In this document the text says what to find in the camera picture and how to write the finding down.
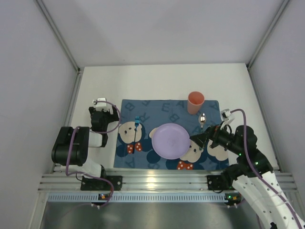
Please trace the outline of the green handled metal spoon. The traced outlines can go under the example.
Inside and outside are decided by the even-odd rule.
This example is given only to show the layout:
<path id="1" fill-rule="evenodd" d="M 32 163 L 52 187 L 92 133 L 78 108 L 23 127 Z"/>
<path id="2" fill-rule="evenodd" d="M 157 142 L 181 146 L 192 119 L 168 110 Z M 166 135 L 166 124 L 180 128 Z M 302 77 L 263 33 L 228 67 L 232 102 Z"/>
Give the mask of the green handled metal spoon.
<path id="1" fill-rule="evenodd" d="M 198 122 L 199 122 L 199 125 L 200 125 L 200 129 L 203 130 L 204 125 L 206 123 L 206 115 L 205 115 L 205 113 L 201 113 L 198 116 Z"/>

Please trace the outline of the purple plastic plate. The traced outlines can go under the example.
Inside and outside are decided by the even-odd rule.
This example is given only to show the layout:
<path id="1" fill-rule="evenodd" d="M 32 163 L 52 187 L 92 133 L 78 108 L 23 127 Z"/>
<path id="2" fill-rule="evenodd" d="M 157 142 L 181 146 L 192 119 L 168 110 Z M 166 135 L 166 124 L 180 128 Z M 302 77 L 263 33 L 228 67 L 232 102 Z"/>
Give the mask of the purple plastic plate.
<path id="1" fill-rule="evenodd" d="M 189 150 L 190 136 L 180 125 L 167 123 L 157 127 L 151 136 L 152 148 L 162 158 L 174 160 Z"/>

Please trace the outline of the blue handled fork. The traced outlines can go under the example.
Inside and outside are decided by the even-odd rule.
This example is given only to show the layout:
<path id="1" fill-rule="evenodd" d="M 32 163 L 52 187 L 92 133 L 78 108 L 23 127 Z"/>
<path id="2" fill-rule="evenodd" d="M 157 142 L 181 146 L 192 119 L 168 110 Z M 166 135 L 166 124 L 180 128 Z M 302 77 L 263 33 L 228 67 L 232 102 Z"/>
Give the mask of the blue handled fork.
<path id="1" fill-rule="evenodd" d="M 134 120 L 135 129 L 134 129 L 134 141 L 133 141 L 133 150 L 132 150 L 133 154 L 134 154 L 135 148 L 136 148 L 135 145 L 137 142 L 136 137 L 137 137 L 137 129 L 138 129 L 139 124 L 140 124 L 140 118 L 139 118 L 139 116 L 136 116 L 135 120 Z"/>

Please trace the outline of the blue cartoon placemat cloth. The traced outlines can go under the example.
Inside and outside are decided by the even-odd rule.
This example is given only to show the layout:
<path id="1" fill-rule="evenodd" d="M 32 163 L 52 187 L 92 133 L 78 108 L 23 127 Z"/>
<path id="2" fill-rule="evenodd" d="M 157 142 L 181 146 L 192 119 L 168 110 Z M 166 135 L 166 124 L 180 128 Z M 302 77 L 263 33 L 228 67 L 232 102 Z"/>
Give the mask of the blue cartoon placemat cloth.
<path id="1" fill-rule="evenodd" d="M 220 146 L 198 146 L 191 137 L 221 123 L 219 103 L 207 100 L 189 114 L 186 100 L 128 100 L 121 106 L 114 167 L 220 170 L 229 166 Z"/>

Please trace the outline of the orange plastic cup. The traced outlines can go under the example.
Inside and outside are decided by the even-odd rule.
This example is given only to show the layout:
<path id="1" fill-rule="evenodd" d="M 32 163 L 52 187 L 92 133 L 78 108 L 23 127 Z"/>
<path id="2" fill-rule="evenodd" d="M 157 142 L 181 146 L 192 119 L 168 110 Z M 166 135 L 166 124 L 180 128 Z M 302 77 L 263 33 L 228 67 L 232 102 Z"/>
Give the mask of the orange plastic cup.
<path id="1" fill-rule="evenodd" d="M 195 115 L 202 107 L 205 97 L 201 92 L 191 92 L 188 95 L 187 111 L 191 115 Z"/>

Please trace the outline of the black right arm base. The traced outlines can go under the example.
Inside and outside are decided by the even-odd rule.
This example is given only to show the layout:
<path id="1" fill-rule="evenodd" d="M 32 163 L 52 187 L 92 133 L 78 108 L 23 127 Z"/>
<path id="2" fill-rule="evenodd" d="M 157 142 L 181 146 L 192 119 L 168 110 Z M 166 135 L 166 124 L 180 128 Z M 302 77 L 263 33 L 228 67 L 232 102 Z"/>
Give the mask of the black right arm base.
<path id="1" fill-rule="evenodd" d="M 207 177 L 208 190 L 215 193 L 221 193 L 223 191 L 235 190 L 232 186 L 233 180 L 227 175 L 208 175 Z"/>

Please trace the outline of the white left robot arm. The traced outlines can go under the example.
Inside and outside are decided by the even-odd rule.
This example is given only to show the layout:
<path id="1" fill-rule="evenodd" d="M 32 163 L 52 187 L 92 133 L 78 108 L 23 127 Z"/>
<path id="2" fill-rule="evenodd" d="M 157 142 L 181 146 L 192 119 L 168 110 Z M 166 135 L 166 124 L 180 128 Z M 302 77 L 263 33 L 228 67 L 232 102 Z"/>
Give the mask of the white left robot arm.
<path id="1" fill-rule="evenodd" d="M 108 142 L 110 123 L 120 122 L 120 113 L 117 107 L 111 109 L 98 108 L 96 105 L 89 107 L 91 127 L 63 126 L 54 143 L 51 159 L 66 169 L 66 175 L 82 174 L 88 178 L 106 178 L 105 168 L 94 162 L 88 156 L 89 148 L 102 148 Z"/>

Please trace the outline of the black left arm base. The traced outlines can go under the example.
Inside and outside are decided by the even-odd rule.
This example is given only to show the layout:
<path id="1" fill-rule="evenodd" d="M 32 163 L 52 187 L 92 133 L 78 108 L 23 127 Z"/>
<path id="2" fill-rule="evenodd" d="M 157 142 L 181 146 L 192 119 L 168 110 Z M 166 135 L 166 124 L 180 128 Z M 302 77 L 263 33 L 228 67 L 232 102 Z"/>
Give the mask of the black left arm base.
<path id="1" fill-rule="evenodd" d="M 122 188 L 122 176 L 107 176 L 114 187 L 114 191 L 120 191 Z M 111 185 L 106 181 L 93 178 L 82 178 L 81 191 L 111 191 Z"/>

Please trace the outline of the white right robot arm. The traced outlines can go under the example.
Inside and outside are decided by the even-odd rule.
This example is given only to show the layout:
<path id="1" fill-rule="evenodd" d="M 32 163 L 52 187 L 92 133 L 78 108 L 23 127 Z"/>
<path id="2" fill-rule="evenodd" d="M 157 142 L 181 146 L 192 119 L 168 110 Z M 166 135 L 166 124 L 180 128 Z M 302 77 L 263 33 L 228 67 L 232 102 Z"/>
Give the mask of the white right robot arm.
<path id="1" fill-rule="evenodd" d="M 259 217 L 266 229 L 303 229 L 304 220 L 298 216 L 282 191 L 275 172 L 266 156 L 257 148 L 252 128 L 240 125 L 235 133 L 219 125 L 208 127 L 191 140 L 199 147 L 210 142 L 211 148 L 221 146 L 238 156 L 221 173 L 224 185 L 238 191 Z"/>

